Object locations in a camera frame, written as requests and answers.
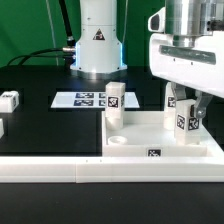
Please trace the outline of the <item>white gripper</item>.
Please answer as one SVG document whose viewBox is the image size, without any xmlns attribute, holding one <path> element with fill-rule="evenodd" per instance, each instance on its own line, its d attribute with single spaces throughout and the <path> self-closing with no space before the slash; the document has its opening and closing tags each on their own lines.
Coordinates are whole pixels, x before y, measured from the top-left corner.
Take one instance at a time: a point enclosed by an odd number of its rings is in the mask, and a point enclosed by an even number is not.
<svg viewBox="0 0 224 224">
<path fill-rule="evenodd" d="M 212 95 L 224 98 L 224 32 L 214 31 L 212 36 L 197 38 L 194 48 L 174 47 L 172 41 L 171 35 L 151 36 L 151 73 L 172 81 L 176 101 L 186 99 L 185 86 L 200 90 L 195 93 L 194 116 L 204 118 Z"/>
</svg>

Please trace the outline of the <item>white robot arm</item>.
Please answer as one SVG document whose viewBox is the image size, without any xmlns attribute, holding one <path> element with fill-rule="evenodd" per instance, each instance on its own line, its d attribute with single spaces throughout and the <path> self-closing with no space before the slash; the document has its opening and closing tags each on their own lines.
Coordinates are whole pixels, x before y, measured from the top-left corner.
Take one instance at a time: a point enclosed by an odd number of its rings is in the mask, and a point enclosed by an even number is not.
<svg viewBox="0 0 224 224">
<path fill-rule="evenodd" d="M 97 79 L 125 70 L 116 36 L 116 0 L 80 0 L 81 38 L 73 72 Z M 165 0 L 148 19 L 149 66 L 172 82 L 174 96 L 196 90 L 194 115 L 202 118 L 212 96 L 224 98 L 224 0 Z"/>
</svg>

